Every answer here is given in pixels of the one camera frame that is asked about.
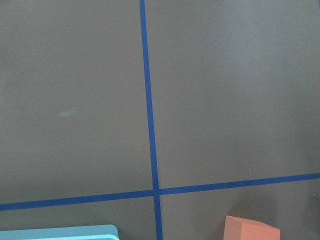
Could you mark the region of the light blue plastic bin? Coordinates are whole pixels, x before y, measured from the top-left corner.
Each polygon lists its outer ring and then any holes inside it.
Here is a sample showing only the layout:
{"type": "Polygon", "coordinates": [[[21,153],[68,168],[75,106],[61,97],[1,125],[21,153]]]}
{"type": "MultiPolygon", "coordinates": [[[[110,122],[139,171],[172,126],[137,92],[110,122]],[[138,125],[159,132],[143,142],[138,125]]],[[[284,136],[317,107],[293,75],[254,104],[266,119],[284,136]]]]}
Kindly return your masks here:
{"type": "Polygon", "coordinates": [[[6,230],[1,240],[119,240],[118,229],[112,224],[58,227],[43,229],[6,230]]]}

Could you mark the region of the orange foam block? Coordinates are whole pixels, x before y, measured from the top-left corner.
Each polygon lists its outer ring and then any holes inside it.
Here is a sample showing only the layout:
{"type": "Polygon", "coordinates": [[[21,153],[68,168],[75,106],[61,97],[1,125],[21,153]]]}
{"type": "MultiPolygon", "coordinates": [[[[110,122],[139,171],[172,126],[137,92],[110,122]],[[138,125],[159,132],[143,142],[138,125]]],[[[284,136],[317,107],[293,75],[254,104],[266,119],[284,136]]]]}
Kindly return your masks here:
{"type": "Polygon", "coordinates": [[[260,221],[227,215],[224,240],[279,240],[280,229],[260,221]]]}

